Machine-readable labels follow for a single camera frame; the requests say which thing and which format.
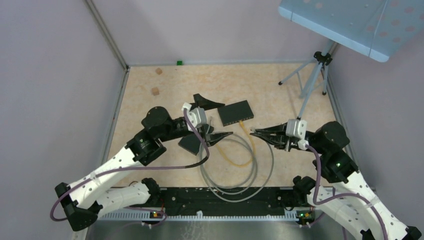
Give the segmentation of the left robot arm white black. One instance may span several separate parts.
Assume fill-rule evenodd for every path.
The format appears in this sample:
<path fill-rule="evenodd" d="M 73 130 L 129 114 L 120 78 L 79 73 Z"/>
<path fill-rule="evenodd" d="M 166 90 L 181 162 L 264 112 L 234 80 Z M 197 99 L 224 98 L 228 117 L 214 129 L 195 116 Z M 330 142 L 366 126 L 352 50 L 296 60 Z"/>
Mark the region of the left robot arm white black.
<path fill-rule="evenodd" d="M 229 135 L 228 132 L 208 133 L 206 111 L 222 108 L 200 94 L 192 103 L 184 103 L 183 115 L 172 118 L 162 106 L 151 108 L 142 120 L 142 130 L 131 138 L 113 157 L 88 175 L 72 183 L 55 187 L 65 220 L 74 232 L 82 231 L 98 218 L 118 209 L 146 204 L 154 207 L 160 202 L 160 187 L 152 178 L 124 188 L 114 185 L 132 172 L 151 170 L 152 162 L 166 152 L 164 142 L 195 135 L 207 149 Z"/>

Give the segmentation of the black network switch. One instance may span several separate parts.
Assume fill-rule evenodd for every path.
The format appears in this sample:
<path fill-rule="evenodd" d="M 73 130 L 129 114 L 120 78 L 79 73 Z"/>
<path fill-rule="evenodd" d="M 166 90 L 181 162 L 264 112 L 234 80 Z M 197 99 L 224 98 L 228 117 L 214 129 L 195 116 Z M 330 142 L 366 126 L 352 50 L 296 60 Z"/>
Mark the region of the black network switch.
<path fill-rule="evenodd" d="M 214 130 L 215 128 L 209 124 L 205 124 L 204 126 L 197 128 L 197 131 L 200 134 L 204 133 L 205 131 L 207 131 L 207 133 L 210 134 Z M 186 150 L 187 152 L 193 154 L 194 156 L 197 156 L 200 150 L 201 142 L 195 134 L 191 134 L 191 135 L 184 136 L 178 142 L 178 146 Z"/>
<path fill-rule="evenodd" d="M 232 103 L 217 109 L 224 127 L 254 118 L 254 113 L 247 100 Z"/>

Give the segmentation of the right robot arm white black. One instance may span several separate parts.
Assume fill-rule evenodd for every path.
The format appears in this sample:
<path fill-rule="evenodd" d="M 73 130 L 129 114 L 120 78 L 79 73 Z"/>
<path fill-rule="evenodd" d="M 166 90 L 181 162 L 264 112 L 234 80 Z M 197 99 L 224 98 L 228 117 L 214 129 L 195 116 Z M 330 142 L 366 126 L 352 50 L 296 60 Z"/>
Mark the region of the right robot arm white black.
<path fill-rule="evenodd" d="M 396 218 L 368 185 L 344 150 L 350 140 L 339 122 L 330 121 L 316 131 L 308 131 L 305 120 L 290 119 L 280 125 L 255 129 L 252 135 L 279 150 L 314 154 L 316 178 L 293 179 L 293 200 L 297 205 L 319 209 L 357 240 L 422 237 L 417 227 Z"/>

